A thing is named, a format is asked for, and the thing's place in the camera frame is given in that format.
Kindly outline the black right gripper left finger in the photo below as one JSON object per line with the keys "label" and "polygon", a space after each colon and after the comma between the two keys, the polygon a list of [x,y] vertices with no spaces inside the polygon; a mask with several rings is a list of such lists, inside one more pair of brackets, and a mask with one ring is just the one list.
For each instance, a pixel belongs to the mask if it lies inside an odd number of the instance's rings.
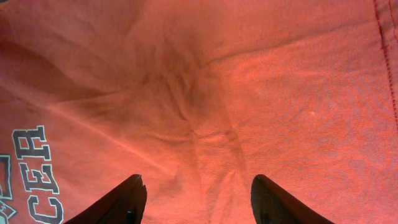
{"label": "black right gripper left finger", "polygon": [[141,224],[146,202],[142,176],[134,174],[65,224]]}

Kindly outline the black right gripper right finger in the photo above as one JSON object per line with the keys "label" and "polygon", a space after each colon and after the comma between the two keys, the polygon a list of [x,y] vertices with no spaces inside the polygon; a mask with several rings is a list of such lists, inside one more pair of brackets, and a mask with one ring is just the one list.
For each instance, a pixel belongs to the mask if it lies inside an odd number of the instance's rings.
{"label": "black right gripper right finger", "polygon": [[257,224],[333,224],[262,174],[252,181],[251,206]]}

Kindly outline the orange soccer t-shirt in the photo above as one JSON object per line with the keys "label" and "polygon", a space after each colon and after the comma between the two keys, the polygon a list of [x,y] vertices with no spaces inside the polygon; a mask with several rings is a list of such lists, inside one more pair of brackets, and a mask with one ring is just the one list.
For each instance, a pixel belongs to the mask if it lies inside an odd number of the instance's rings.
{"label": "orange soccer t-shirt", "polygon": [[2,1],[1,222],[133,174],[144,223],[254,223],[259,174],[396,223],[397,2]]}

